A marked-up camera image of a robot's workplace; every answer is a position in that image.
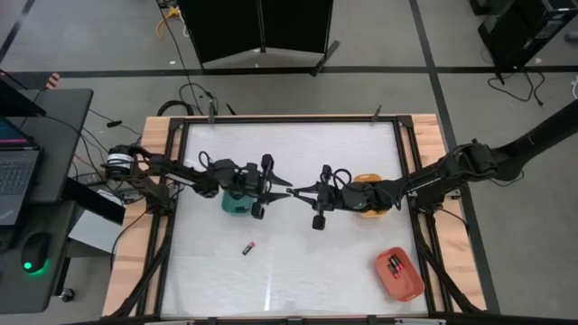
teal container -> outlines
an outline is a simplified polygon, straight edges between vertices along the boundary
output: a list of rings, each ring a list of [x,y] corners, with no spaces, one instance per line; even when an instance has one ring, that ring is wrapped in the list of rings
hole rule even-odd
[[[255,202],[255,198],[243,196],[239,199],[233,198],[228,190],[223,193],[223,202],[221,207],[234,216],[245,216],[251,211],[251,205]]]

red tray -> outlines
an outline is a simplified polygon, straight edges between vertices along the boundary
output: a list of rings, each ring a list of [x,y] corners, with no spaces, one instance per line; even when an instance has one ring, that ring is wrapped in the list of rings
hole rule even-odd
[[[389,257],[396,255],[404,268],[397,272],[399,278],[396,279],[389,271]],[[387,293],[401,302],[408,302],[418,295],[424,293],[424,281],[415,270],[406,252],[400,247],[393,247],[381,253],[376,258],[376,270],[382,284],[386,287]]]

black partition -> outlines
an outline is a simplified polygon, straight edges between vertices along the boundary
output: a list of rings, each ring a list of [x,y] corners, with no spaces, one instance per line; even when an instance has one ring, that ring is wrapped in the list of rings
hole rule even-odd
[[[178,0],[203,63],[266,47],[322,53],[316,75],[339,46],[328,48],[333,0]]]

laptop screen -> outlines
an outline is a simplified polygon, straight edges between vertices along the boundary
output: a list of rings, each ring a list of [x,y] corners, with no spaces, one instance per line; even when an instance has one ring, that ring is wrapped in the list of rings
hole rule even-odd
[[[32,145],[14,125],[0,118],[0,148]]]

laptop keyboard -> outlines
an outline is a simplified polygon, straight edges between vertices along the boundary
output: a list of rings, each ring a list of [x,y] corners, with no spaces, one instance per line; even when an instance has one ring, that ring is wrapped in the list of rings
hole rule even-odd
[[[31,161],[0,162],[0,195],[23,194],[33,172]]]

